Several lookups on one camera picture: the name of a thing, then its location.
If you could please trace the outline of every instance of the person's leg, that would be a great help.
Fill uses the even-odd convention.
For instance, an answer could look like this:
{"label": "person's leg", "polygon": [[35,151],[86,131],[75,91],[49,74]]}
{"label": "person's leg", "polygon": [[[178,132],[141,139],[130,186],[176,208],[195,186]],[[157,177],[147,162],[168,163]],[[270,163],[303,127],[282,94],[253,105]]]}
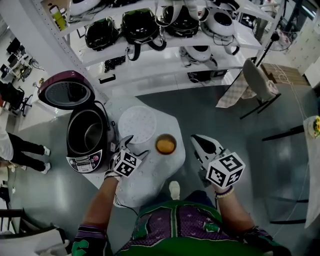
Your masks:
{"label": "person's leg", "polygon": [[8,133],[8,134],[9,134],[11,144],[13,146],[13,150],[16,149],[16,151],[30,152],[30,153],[34,153],[34,154],[38,154],[38,155],[45,154],[44,146],[37,145],[37,144],[31,143],[29,141],[25,141],[22,138],[20,138],[16,135],[13,135],[11,133]]}
{"label": "person's leg", "polygon": [[19,152],[15,149],[13,149],[13,158],[11,162],[21,166],[31,167],[32,169],[35,169],[38,172],[42,172],[46,168],[44,162],[27,156],[24,153]]}
{"label": "person's leg", "polygon": [[210,198],[207,196],[207,193],[202,190],[196,190],[187,196],[184,201],[190,201],[198,204],[203,204],[205,206],[215,207],[211,202]]}

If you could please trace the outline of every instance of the bracelet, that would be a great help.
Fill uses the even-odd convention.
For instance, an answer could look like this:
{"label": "bracelet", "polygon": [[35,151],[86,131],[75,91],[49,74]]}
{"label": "bracelet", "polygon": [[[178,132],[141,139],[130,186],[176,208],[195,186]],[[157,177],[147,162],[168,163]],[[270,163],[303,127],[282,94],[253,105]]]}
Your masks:
{"label": "bracelet", "polygon": [[230,194],[232,194],[234,192],[234,187],[231,185],[229,187],[229,189],[223,193],[217,193],[215,192],[215,198],[218,199],[218,198],[225,198],[227,196],[229,196]]}
{"label": "bracelet", "polygon": [[107,170],[104,174],[104,180],[106,180],[107,178],[111,178],[111,177],[117,179],[117,181],[119,182],[122,176],[115,173],[114,170]]}

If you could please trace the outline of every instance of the patterned shirt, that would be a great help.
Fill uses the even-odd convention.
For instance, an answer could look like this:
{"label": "patterned shirt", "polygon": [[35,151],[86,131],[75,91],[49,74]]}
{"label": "patterned shirt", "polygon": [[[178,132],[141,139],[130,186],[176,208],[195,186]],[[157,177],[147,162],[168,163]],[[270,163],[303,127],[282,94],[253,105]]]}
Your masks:
{"label": "patterned shirt", "polygon": [[[234,237],[225,232],[222,218],[215,208],[172,200],[139,213],[130,241],[115,255],[257,256],[265,253],[291,255],[263,229],[254,227],[241,237]],[[112,255],[106,231],[80,225],[72,255]]]}

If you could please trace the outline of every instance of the black pants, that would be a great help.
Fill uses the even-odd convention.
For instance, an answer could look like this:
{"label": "black pants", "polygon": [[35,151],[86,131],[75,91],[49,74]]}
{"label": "black pants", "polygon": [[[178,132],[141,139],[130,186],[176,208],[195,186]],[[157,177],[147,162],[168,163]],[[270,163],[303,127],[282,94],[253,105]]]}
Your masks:
{"label": "black pants", "polygon": [[45,170],[45,163],[33,159],[30,156],[25,155],[22,152],[30,152],[38,155],[43,155],[45,153],[45,148],[42,145],[37,145],[28,141],[24,141],[23,139],[19,138],[16,135],[11,133],[9,134],[9,138],[13,147],[13,158],[11,162],[21,165],[31,167],[36,171],[42,172]]}

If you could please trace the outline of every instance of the control panel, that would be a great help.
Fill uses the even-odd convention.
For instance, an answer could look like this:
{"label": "control panel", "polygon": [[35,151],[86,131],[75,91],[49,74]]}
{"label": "control panel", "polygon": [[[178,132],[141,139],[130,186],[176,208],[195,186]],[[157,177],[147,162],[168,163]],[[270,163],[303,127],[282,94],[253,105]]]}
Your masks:
{"label": "control panel", "polygon": [[102,156],[102,149],[90,155],[81,157],[66,157],[69,165],[78,173],[88,174],[98,168]]}

